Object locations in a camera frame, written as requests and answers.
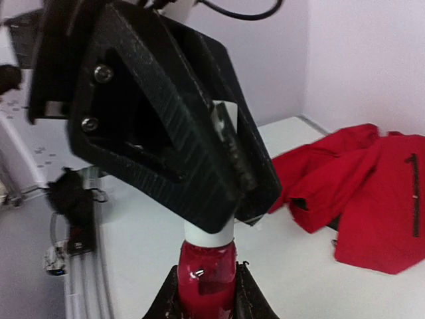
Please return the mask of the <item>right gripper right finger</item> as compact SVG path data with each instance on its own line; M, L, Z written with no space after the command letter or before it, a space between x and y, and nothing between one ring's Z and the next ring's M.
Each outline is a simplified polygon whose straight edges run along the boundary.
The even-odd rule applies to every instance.
M248 269L249 263L236 264L234 318L279 319Z

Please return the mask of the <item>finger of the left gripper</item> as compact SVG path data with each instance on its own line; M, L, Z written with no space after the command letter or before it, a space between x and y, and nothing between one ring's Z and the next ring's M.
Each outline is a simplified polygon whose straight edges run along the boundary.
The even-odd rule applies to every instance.
M256 186L244 194L235 217L253 226L277 201L282 185L246 104L229 53L219 41L182 23L165 18L165 24L211 99L234 102L238 107L238 143Z
M68 119L72 152L208 233L239 204L239 186L208 95L165 24L134 5L97 20Z

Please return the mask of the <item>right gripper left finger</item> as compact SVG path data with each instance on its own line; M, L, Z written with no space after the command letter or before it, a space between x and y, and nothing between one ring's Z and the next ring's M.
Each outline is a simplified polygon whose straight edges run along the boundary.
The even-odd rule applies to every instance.
M175 265L169 271L143 319L178 318L181 318L181 307L178 295L177 265Z

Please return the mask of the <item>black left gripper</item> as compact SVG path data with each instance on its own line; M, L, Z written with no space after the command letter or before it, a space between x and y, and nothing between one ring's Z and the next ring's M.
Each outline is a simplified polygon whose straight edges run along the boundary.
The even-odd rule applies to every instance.
M67 117L94 27L111 1L47 1L33 53L27 119Z

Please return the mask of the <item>red nail polish bottle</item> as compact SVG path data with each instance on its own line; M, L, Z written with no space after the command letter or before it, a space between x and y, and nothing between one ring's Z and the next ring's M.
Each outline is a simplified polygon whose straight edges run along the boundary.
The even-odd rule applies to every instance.
M177 267L183 318L233 317L236 245L205 248L184 242Z

